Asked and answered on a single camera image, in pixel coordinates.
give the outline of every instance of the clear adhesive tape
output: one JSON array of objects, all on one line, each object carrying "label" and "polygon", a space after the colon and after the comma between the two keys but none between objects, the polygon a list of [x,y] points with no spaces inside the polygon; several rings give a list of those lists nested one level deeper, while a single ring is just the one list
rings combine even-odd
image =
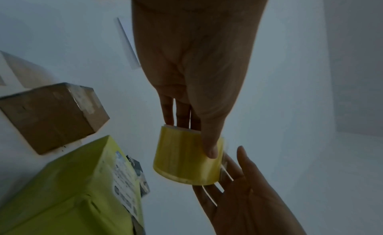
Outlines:
[{"label": "clear adhesive tape", "polygon": [[153,168],[163,177],[195,186],[219,181],[224,140],[217,142],[218,157],[208,158],[202,150],[201,132],[164,125],[161,128]]}]

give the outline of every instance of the fingernail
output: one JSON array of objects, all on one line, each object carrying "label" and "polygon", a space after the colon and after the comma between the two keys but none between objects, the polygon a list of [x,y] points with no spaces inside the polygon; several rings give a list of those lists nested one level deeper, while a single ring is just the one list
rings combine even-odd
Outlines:
[{"label": "fingernail", "polygon": [[207,154],[207,156],[209,157],[209,158],[212,158],[212,159],[214,159],[214,158],[217,158],[218,157],[218,148],[217,148],[217,146],[215,146],[208,154]]}]

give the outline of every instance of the white wall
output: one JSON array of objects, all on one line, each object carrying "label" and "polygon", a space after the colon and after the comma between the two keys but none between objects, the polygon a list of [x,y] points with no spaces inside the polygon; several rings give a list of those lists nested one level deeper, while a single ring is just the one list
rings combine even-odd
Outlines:
[{"label": "white wall", "polygon": [[381,234],[383,138],[339,133],[286,202],[307,234]]},{"label": "white wall", "polygon": [[[142,162],[152,191],[143,199],[148,234],[212,234],[191,187],[152,170],[163,120],[158,97],[117,28],[115,18],[129,14],[130,0],[0,0],[0,49],[95,89],[111,120],[90,139],[111,134]],[[331,95],[322,0],[270,0],[223,131],[229,153],[243,145],[284,196],[334,134]],[[17,153],[25,162],[19,166],[28,166],[27,149],[0,145],[10,150],[7,158]],[[4,193],[16,176],[3,177]]]},{"label": "white wall", "polygon": [[324,0],[338,131],[383,136],[383,0]]}]

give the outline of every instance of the yellow box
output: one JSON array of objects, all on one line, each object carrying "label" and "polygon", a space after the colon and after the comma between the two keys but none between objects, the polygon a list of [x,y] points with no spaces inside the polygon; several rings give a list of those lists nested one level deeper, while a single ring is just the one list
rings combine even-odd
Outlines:
[{"label": "yellow box", "polygon": [[144,234],[140,182],[106,136],[49,163],[0,210],[0,234]]}]

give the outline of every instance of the packing tape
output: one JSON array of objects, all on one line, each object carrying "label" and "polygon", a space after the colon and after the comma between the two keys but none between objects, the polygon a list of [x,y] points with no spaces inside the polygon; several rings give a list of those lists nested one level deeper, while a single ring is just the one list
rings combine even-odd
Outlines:
[{"label": "packing tape", "polygon": [[161,128],[153,168],[163,177],[195,186],[211,185],[221,174],[224,139],[217,142],[218,157],[208,158],[201,132],[164,125]]}]

